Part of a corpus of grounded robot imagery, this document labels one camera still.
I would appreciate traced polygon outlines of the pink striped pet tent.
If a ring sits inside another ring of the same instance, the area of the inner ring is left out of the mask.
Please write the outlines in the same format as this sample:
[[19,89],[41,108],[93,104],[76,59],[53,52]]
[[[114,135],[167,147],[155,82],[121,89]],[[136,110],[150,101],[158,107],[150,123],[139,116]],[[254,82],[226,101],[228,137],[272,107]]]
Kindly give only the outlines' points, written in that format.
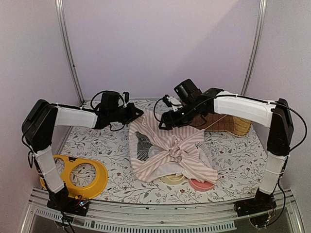
[[184,126],[166,131],[150,110],[129,125],[129,154],[134,175],[151,182],[168,175],[183,175],[216,184],[218,172],[207,151],[204,130]]

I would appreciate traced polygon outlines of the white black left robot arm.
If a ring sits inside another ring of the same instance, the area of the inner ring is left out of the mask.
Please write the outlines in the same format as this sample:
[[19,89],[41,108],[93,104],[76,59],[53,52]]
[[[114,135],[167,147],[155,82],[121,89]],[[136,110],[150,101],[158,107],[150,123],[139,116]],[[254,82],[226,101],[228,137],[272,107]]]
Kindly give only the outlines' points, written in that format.
[[62,211],[72,207],[67,194],[68,188],[61,179],[54,163],[52,136],[57,126],[104,129],[112,123],[128,125],[143,115],[143,111],[129,101],[129,93],[101,91],[101,101],[90,108],[49,103],[39,99],[22,123],[22,143],[32,156],[29,165],[35,165],[40,178],[49,193],[54,194],[53,202]]

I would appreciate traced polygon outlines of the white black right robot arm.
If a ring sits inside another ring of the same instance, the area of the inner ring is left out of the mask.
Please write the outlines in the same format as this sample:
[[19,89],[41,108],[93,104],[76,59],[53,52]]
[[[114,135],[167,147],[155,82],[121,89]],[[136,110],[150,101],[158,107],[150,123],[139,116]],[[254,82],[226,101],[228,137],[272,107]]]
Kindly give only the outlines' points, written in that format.
[[274,193],[290,155],[294,126],[287,101],[262,100],[220,88],[201,91],[190,79],[177,85],[174,91],[177,97],[165,95],[162,98],[171,110],[158,119],[160,129],[183,127],[196,116],[211,114],[242,118],[251,121],[253,128],[261,126],[266,129],[267,162],[257,191],[260,194],[251,202],[253,210],[261,212],[270,204],[269,195]]

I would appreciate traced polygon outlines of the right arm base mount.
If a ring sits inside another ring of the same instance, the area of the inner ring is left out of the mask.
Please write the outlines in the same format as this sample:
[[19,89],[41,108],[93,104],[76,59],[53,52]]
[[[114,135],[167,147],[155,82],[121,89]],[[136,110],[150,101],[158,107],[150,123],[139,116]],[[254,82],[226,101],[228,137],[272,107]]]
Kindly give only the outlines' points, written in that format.
[[265,194],[259,190],[255,197],[240,200],[234,203],[234,211],[238,216],[247,216],[260,212],[273,210],[276,208],[276,202],[273,194]]

